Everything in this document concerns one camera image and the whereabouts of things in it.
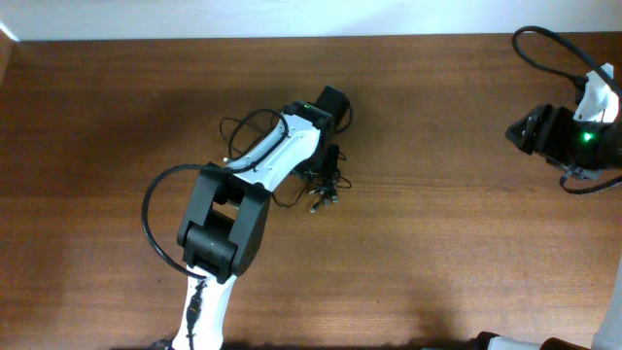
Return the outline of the black USB cable short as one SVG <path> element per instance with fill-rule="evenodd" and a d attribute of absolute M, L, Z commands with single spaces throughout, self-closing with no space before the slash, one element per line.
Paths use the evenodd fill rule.
<path fill-rule="evenodd" d="M 345 161 L 347 158 L 340 151 L 339 161 Z M 313 164 L 306 164 L 305 162 L 302 165 L 299 165 L 295 170 L 294 174 L 299 177 L 304 185 L 298 194 L 298 197 L 295 201 L 298 201 L 300 197 L 307 193 L 309 195 L 315 194 L 319 197 L 319 199 L 312 205 L 310 208 L 311 213 L 317 212 L 322 205 L 330 206 L 333 203 L 337 203 L 339 200 L 338 189 L 340 189 L 339 183 L 341 180 L 344 180 L 349 184 L 348 188 L 352 187 L 352 184 L 349 180 L 346 180 L 339 169 L 340 174 L 333 181 L 322 181 L 317 180 L 312 177 L 311 167 Z"/>

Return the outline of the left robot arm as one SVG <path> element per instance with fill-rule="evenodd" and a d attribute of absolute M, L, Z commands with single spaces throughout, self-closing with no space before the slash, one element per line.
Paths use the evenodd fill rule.
<path fill-rule="evenodd" d="M 353 115 L 348 97 L 325 87 L 316 101 L 297 100 L 273 115 L 276 124 L 249 150 L 198 173 L 177 235 L 190 276 L 171 349 L 222 347 L 233 284 L 256 257 L 273 193 L 289 175 L 318 194 L 319 205 L 338 199 L 343 156 L 331 139 Z"/>

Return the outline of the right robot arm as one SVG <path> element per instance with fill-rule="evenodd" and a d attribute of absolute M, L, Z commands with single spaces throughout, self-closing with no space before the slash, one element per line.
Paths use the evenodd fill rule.
<path fill-rule="evenodd" d="M 621 167 L 621 123 L 586 122 L 565 107 L 538 105 L 510 125 L 505 137 L 521 152 L 586 170 Z"/>

